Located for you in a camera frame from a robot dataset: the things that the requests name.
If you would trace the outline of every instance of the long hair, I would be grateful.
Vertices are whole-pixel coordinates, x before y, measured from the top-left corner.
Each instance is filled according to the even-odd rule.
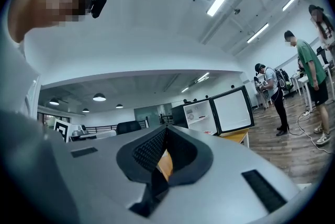
[[[326,24],[327,28],[329,30],[334,31],[334,26],[330,23],[328,17],[323,13],[323,8],[321,8],[320,6],[314,6],[314,5],[310,5],[309,7],[309,13],[312,15],[312,11],[317,9],[319,12],[322,13],[322,21]],[[325,30],[323,29],[323,27],[321,26],[320,22],[316,22],[316,25],[319,28],[319,31],[321,32],[322,36],[327,39],[327,34],[325,32]]]

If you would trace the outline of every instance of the wooden floor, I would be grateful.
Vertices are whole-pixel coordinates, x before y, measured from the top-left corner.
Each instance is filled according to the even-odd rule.
[[[329,99],[332,100],[330,83],[327,78]],[[296,93],[294,97],[285,99],[287,120],[291,132],[299,134],[300,129],[296,121],[299,115],[306,111],[303,94]],[[332,139],[322,147],[329,152],[335,150],[335,102],[327,105]],[[318,150],[305,134],[294,136],[291,134],[277,137],[276,128],[281,125],[280,118],[273,105],[264,112],[263,108],[254,111],[255,126],[249,131],[250,149],[282,169],[295,183],[314,183],[323,174],[332,154]],[[306,121],[299,122],[314,142],[320,137],[313,133],[313,129],[320,123],[317,111],[310,114]]]

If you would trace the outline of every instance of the person wearing backpack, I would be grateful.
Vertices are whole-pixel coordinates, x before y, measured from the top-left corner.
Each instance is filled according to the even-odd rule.
[[[328,100],[326,73],[320,60],[306,41],[297,39],[289,30],[284,33],[284,38],[290,46],[296,47],[298,50],[299,59],[308,77],[311,98],[321,115],[321,124],[314,129],[314,133],[322,133],[322,136],[316,141],[316,144],[326,144],[330,140],[329,116],[325,106],[325,102]]]
[[[276,136],[286,135],[288,129],[288,123],[287,123],[286,110],[283,102],[283,91],[281,89],[281,86],[279,86],[280,79],[278,78],[276,72],[272,68],[266,67],[261,63],[256,64],[255,70],[256,72],[265,75],[265,80],[267,81],[268,85],[262,86],[261,90],[267,89],[267,91],[269,92],[269,95],[271,96],[271,99],[282,122],[282,125],[277,128],[279,132],[276,134]]]

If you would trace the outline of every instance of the pendant light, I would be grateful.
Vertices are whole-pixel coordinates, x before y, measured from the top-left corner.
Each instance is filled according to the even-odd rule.
[[[102,93],[97,93],[94,95],[93,100],[95,101],[105,101],[106,98]]]
[[[59,105],[59,101],[58,101],[58,99],[57,98],[52,98],[51,99],[51,101],[49,101],[49,103],[51,104],[51,105],[55,105],[55,106],[58,106]]]

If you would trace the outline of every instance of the backpack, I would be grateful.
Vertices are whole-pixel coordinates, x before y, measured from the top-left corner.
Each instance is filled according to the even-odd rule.
[[[271,69],[271,70],[273,70],[276,73],[278,88],[280,88],[281,90],[286,90],[286,82],[285,82],[283,73],[280,70],[274,70],[274,69]]]

